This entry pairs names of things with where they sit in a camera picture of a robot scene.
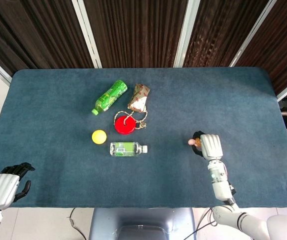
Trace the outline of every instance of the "yellow ball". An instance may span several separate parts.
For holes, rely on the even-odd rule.
[[[96,130],[92,134],[92,140],[95,144],[103,144],[107,139],[107,134],[103,130]]]

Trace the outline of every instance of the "water bottle label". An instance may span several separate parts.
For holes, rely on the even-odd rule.
[[[116,156],[133,156],[134,144],[132,142],[116,142],[115,143]]]

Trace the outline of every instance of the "black cable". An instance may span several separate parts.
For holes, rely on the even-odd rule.
[[[86,236],[82,233],[82,231],[80,231],[80,229],[75,226],[75,222],[74,222],[74,220],[72,219],[72,215],[73,215],[73,212],[75,211],[75,209],[76,209],[76,208],[74,207],[74,208],[72,209],[71,213],[70,213],[70,216],[69,216],[70,224],[71,224],[71,226],[72,226],[74,229],[76,229],[76,230],[83,236],[84,240],[87,240],[87,239],[86,239]]]
[[[213,209],[214,209],[213,207],[210,208],[210,212],[208,212],[208,216],[207,216],[207,218],[208,218],[208,223],[210,223],[210,222],[212,221],[212,217],[213,217],[213,220],[215,220]],[[216,227],[216,226],[218,225],[218,222],[216,222],[216,221],[214,221],[214,222],[215,222],[215,225],[211,224],[211,226]]]
[[[216,221],[211,221],[211,222],[207,223],[206,225],[203,225],[201,228],[197,229],[196,232],[201,230],[201,229],[203,229],[203,228],[205,228],[205,227],[207,227],[208,225],[211,225],[211,224],[215,223],[215,222]]]
[[[229,207],[227,207],[227,206],[224,206],[224,205],[220,205],[220,206],[218,206],[218,207],[223,207],[223,208],[225,208],[225,209],[228,209],[230,212],[233,212]]]
[[[208,214],[210,211],[211,211],[211,213],[213,214],[213,208],[212,208],[212,207],[209,208],[209,210],[206,211],[205,214],[203,214],[203,215],[201,216],[201,219],[200,219],[200,221],[199,221],[199,223],[198,223],[198,225],[197,225],[197,227],[196,227],[196,230],[195,230],[194,232],[192,232],[189,236],[187,236],[184,240],[187,240],[191,235],[194,235],[194,234],[197,233],[199,230],[203,229],[204,227],[206,227],[206,226],[208,226],[208,225],[212,225],[212,226],[214,226],[214,227],[218,225],[218,223],[217,223],[216,225],[213,225],[213,223],[216,223],[216,221],[211,221],[211,222],[210,222],[210,220],[209,220],[209,223],[207,223],[206,225],[204,225],[204,226],[202,226],[201,228],[199,228],[199,226],[200,226],[200,224],[202,223],[203,219],[207,216],[207,214]]]
[[[193,233],[191,233],[189,236],[187,236],[184,240],[187,240],[191,235],[194,235],[195,233],[197,233],[199,230],[207,227],[208,225],[211,225],[213,223],[215,223],[216,221],[211,221],[209,223],[207,223],[206,225],[203,225],[201,228],[196,229]]]

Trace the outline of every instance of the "white robotic arm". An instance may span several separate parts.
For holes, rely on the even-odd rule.
[[[255,240],[287,239],[287,216],[275,215],[265,222],[246,212],[240,212],[233,197],[235,190],[228,182],[227,169],[221,161],[223,151],[219,136],[199,131],[195,132],[193,140],[193,151],[209,161],[208,170],[215,197],[226,204],[213,208],[214,220],[218,224],[238,229]]]
[[[3,219],[2,210],[7,209],[13,202],[23,198],[29,192],[31,181],[25,183],[22,192],[17,193],[20,180],[28,171],[35,169],[31,164],[24,162],[20,165],[5,167],[0,173],[0,223]]]

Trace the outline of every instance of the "curtain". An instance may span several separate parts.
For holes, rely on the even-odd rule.
[[[201,0],[184,67],[227,67],[268,0]]]
[[[70,0],[0,0],[0,66],[93,68]]]
[[[236,66],[264,68],[276,94],[287,87],[287,0],[274,4]]]
[[[172,68],[187,0],[84,0],[103,68]]]

